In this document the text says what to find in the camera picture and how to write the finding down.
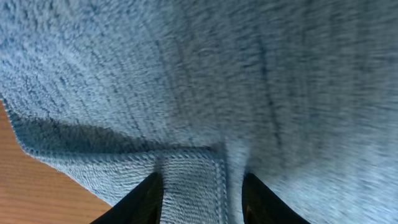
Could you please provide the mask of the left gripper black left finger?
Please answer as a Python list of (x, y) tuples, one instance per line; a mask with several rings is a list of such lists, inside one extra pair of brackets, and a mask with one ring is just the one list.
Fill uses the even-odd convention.
[(163, 196), (162, 176), (154, 172), (90, 224), (159, 224)]

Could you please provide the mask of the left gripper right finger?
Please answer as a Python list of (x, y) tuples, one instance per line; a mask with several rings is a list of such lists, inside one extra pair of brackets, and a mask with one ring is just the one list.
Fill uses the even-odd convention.
[(252, 173), (243, 180), (242, 207), (245, 224), (309, 224)]

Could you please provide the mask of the blue microfiber cloth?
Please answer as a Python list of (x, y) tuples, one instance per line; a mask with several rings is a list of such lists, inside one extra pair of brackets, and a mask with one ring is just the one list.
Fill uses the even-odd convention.
[(162, 223), (241, 223), (251, 172), (311, 223), (397, 222), (396, 1), (2, 1), (28, 155)]

